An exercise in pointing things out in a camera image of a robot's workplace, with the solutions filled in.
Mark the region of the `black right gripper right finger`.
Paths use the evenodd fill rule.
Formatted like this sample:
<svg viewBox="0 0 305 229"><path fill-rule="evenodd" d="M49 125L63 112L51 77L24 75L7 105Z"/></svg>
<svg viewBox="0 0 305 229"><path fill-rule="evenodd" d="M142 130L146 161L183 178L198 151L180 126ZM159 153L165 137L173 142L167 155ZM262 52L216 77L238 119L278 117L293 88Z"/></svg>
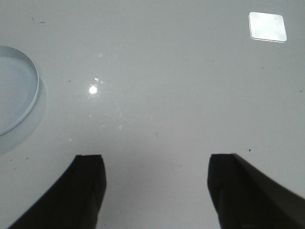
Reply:
<svg viewBox="0 0 305 229"><path fill-rule="evenodd" d="M237 154L212 154L207 186L223 229L303 229L305 200Z"/></svg>

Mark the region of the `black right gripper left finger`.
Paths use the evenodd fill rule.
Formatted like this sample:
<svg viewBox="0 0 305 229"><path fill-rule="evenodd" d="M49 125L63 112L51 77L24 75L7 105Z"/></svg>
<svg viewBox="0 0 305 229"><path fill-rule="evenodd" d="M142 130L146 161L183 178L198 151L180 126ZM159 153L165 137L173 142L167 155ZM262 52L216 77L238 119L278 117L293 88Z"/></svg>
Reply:
<svg viewBox="0 0 305 229"><path fill-rule="evenodd" d="M106 190L101 155L77 155L11 229L94 229Z"/></svg>

